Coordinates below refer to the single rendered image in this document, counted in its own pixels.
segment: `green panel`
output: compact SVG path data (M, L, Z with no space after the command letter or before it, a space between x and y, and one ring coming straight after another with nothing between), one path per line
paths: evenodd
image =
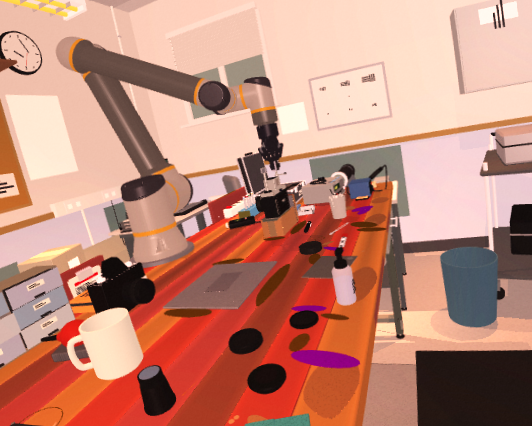
M266 77L262 55L253 56L252 58L226 65L225 74L227 75L227 84L229 87L244 83L246 78Z
M388 166L389 180L396 180L399 183L397 190L399 216L410 215L401 145L311 159L310 169L312 171L312 179L317 179L321 176L329 177L334 172L340 170L344 164L353 165L355 168L355 179L367 178L379 167L386 164ZM385 176L385 171L386 169L379 176Z
M114 204L114 207L114 211L113 206L105 207L103 209L105 212L105 217L107 218L107 223L109 224L109 231L111 232L118 229L118 222L122 222L127 219L126 207L124 206L124 203Z
M220 81L220 72L218 71L218 68L214 68L209 71L204 71L200 72L199 74L195 74L195 77L204 78L210 81ZM194 104L190 105L192 106L192 115L194 116L194 119L214 114L213 111L209 111L207 108L203 108L202 106Z
M0 268L0 281L7 280L8 278L14 277L19 274L18 263L11 263L10 265Z

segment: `wall clock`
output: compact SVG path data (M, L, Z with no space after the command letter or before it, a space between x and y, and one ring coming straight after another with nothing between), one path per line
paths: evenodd
M35 74L42 66L37 43L18 31L0 34L0 58L17 61L10 69L22 75Z

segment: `trash bin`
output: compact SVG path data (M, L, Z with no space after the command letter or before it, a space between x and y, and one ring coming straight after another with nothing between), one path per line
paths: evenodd
M484 327L497 319L497 254L461 247L440 257L449 317L466 327Z

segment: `gray mat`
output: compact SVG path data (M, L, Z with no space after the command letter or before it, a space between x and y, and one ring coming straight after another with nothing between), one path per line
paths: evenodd
M276 263L214 265L164 309L238 309Z
M342 256L346 261L347 265L351 264L357 258L356 256ZM332 268L334 267L334 261L336 256L322 256L318 261L312 265L312 267L307 271L303 278L332 278Z

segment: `colorful table surface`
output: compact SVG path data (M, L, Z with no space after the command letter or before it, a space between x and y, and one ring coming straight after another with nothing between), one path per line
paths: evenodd
M0 369L0 419L42 426L239 426L293 417L293 424L308 419L312 426L362 425L392 202L391 188L378 189L369 200L350 201L345 219L335 220L328 205L317 205L284 238L265 241L260 225L230 230L227 220L200 231L189 238L192 253L147 271L157 293L130 312L144 352L134 372L100 380L93 370L54 362L51 354L60 343L40 343ZM307 220L313 226L304 233ZM331 235L345 223L353 226ZM336 303L332 279L302 278L319 256L334 255L326 247L336 247L343 236L344 254L356 256L351 269L357 301L351 306ZM299 245L309 240L321 241L324 249L300 254ZM239 309L163 309L223 261L277 263ZM301 309L314 310L317 324L292 327L290 318ZM94 314L90 307L76 312L80 319ZM245 328L259 330L263 343L238 355L229 338ZM248 386L250 373L264 364L286 372L282 386L269 394ZM144 412L137 380L149 365L162 368L177 398L172 409L154 417Z

